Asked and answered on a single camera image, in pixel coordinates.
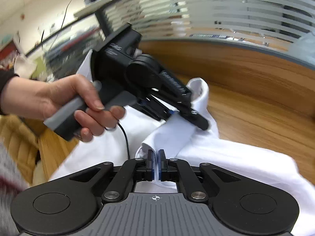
hand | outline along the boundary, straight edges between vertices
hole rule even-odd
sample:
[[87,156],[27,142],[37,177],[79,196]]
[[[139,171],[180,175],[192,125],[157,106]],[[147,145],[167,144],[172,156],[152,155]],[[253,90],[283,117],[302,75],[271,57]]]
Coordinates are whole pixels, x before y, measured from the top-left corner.
[[44,92],[47,98],[43,104],[45,119],[51,117],[77,94],[84,99],[89,107],[87,111],[74,112],[74,118],[82,126],[80,140],[83,142],[89,142],[93,136],[101,135],[104,127],[114,128],[125,114],[125,109],[119,106],[113,106],[110,111],[104,111],[104,106],[94,86],[81,75],[71,75],[48,84]]
[[125,114],[125,109],[118,106],[104,111],[94,86],[81,75],[71,75],[53,83],[15,77],[1,93],[1,108],[5,113],[45,120],[78,94],[89,107],[86,112],[74,112],[75,119],[82,126],[80,140],[83,142],[101,135],[104,127],[115,127]]

circular pad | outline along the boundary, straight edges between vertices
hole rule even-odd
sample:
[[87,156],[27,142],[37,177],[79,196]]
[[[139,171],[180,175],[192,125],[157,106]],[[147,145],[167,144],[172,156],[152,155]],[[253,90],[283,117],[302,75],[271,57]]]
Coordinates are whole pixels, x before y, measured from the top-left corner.
[[70,199],[66,195],[59,193],[48,193],[38,196],[33,207],[43,214],[57,214],[70,205]]
[[240,200],[241,206],[253,214],[267,214],[273,211],[277,203],[265,194],[247,194]]
[[290,194],[259,182],[225,184],[212,210],[222,223],[249,235],[290,232],[299,215],[299,206]]

finger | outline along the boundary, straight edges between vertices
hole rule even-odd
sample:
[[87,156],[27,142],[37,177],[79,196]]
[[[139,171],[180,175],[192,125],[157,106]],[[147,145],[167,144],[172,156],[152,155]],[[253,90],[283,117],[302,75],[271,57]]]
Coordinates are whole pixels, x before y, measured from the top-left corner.
[[87,109],[86,113],[106,128],[114,128],[118,122],[118,120],[109,111],[103,110],[96,112],[92,109]]
[[120,120],[125,116],[126,110],[121,106],[112,106],[110,112],[117,120]]
[[71,82],[75,92],[77,92],[85,101],[85,103],[94,111],[104,109],[97,90],[93,84],[82,75],[74,75]]
[[74,112],[74,118],[83,128],[88,128],[94,136],[99,136],[104,132],[104,128],[97,121],[81,110]]
[[93,135],[88,128],[82,128],[80,131],[80,140],[82,142],[90,142],[93,139]]

sleeve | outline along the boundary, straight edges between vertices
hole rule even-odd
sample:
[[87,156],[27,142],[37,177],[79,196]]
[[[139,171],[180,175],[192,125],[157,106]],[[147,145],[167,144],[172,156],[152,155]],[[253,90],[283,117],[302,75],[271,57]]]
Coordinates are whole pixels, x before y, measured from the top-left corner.
[[[0,96],[1,96],[2,90],[4,89],[5,85],[7,84],[7,82],[15,76],[18,76],[18,75],[12,71],[5,71],[5,70],[0,69]],[[1,115],[5,114],[5,113],[3,113],[1,107],[0,107],[0,114]]]

black cable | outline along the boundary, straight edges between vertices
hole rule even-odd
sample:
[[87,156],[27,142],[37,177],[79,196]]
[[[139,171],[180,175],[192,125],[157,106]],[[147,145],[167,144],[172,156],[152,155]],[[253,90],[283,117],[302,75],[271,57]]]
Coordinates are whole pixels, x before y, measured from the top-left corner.
[[40,39],[40,43],[43,42],[44,32],[45,32],[45,29],[43,30],[42,37],[41,37],[41,39]]
[[129,144],[128,144],[128,138],[127,138],[127,134],[125,132],[125,130],[123,129],[123,127],[120,125],[120,123],[118,122],[117,125],[120,127],[121,131],[123,132],[125,139],[126,139],[126,145],[127,145],[127,154],[128,154],[128,159],[130,159],[130,153],[129,153]]
[[[61,28],[60,28],[60,30],[62,29],[63,24],[64,24],[64,22],[65,22],[65,18],[66,18],[66,15],[67,15],[67,10],[68,10],[68,7],[69,7],[69,5],[70,5],[70,3],[71,3],[71,2],[72,2],[72,0],[70,0],[70,2],[69,2],[69,3],[68,3],[68,5],[67,5],[66,11],[65,11],[65,16],[63,17],[63,21],[62,21],[62,24],[61,24]],[[50,46],[50,48],[49,48],[49,50],[48,50],[48,51],[50,51],[51,47],[53,46],[53,44],[54,44],[54,43],[55,43],[55,41],[57,40],[58,35],[59,35],[59,34],[57,34],[57,36],[56,36],[55,40],[54,40],[54,41],[53,41],[53,43],[51,44],[51,46]]]

